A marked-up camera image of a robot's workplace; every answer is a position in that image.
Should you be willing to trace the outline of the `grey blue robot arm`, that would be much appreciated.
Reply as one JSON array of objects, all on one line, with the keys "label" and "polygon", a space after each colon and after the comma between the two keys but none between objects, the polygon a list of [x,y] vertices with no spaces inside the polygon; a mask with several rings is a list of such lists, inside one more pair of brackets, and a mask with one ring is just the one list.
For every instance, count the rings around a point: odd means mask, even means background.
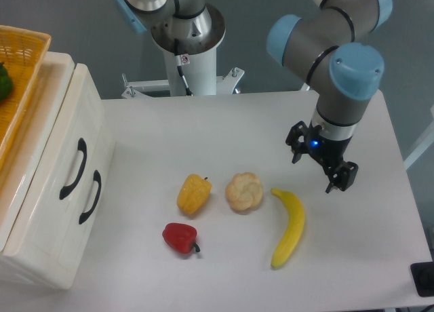
[{"label": "grey blue robot arm", "polygon": [[[291,70],[318,101],[310,123],[294,125],[286,144],[293,161],[314,159],[329,189],[347,190],[358,167],[344,160],[357,124],[377,92],[384,60],[360,38],[391,15],[392,0],[314,0],[319,14],[278,19],[266,42],[269,55]],[[216,75],[216,50],[226,27],[222,14],[206,0],[114,0],[136,33],[149,31],[163,52],[172,96],[216,95],[224,82]]]}]

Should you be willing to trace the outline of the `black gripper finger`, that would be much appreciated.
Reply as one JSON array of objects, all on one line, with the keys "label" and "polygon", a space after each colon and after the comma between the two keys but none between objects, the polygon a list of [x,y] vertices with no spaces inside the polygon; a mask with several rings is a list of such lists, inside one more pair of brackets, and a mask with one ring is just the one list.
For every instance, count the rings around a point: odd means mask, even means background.
[{"label": "black gripper finger", "polygon": [[346,191],[354,183],[358,169],[359,166],[352,161],[341,161],[335,167],[326,168],[325,174],[329,180],[326,193],[333,189]]},{"label": "black gripper finger", "polygon": [[303,155],[309,153],[309,128],[303,121],[293,125],[287,135],[285,143],[291,148],[292,163],[297,163]]}]

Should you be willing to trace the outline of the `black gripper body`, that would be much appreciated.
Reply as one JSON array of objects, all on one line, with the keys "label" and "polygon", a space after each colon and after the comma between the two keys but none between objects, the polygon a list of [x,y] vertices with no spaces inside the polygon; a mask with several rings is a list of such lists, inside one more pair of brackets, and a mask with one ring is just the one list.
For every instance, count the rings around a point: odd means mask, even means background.
[{"label": "black gripper body", "polygon": [[322,128],[319,125],[315,127],[309,125],[307,135],[304,137],[308,154],[323,168],[326,176],[334,176],[344,169],[351,170],[352,163],[343,158],[351,138],[330,140],[323,137],[320,131]]}]

